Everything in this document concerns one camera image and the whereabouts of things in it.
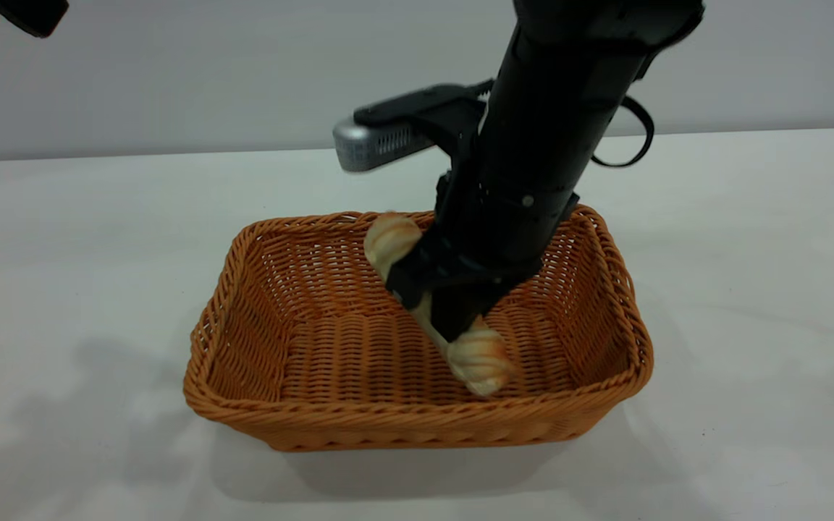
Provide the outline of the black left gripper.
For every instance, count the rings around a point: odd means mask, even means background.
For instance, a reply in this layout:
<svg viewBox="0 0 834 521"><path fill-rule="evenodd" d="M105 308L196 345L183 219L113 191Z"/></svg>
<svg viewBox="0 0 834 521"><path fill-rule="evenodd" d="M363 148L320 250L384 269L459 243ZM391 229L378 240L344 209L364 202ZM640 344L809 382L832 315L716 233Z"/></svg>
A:
<svg viewBox="0 0 834 521"><path fill-rule="evenodd" d="M0 16L35 38L49 38L68 9L66 0L0 0Z"/></svg>

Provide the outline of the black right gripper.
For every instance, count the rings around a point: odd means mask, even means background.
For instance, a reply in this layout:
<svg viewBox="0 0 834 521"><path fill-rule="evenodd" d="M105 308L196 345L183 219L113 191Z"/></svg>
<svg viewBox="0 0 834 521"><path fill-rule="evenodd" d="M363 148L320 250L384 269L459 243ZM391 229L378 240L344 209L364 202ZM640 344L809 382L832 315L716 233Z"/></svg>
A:
<svg viewBox="0 0 834 521"><path fill-rule="evenodd" d="M533 276L575 207L578 172L447 172L421 249L391 264L385 289L406 310L431 292L431 326L447 342L489 313L507 281ZM440 287L443 281L474 281Z"/></svg>

